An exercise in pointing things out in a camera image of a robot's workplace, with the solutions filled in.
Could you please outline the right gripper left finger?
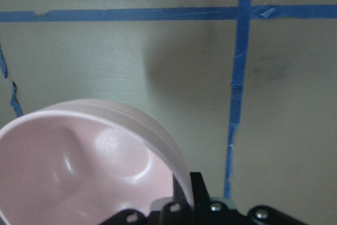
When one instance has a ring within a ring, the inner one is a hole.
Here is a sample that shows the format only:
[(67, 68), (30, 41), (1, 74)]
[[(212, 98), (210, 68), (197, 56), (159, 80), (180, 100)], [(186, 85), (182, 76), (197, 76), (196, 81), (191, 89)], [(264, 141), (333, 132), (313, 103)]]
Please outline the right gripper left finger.
[(106, 190), (110, 215), (99, 224), (193, 224), (195, 196), (190, 176), (118, 179)]

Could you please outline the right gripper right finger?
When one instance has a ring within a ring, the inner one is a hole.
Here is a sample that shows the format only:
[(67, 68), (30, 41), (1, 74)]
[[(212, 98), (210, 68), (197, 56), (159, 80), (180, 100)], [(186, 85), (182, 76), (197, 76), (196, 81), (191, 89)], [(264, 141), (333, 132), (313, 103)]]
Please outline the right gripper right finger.
[(194, 197), (193, 224), (290, 224), (305, 225), (305, 222), (275, 208), (259, 205), (247, 214), (241, 214), (227, 199), (211, 198), (200, 172), (191, 172)]

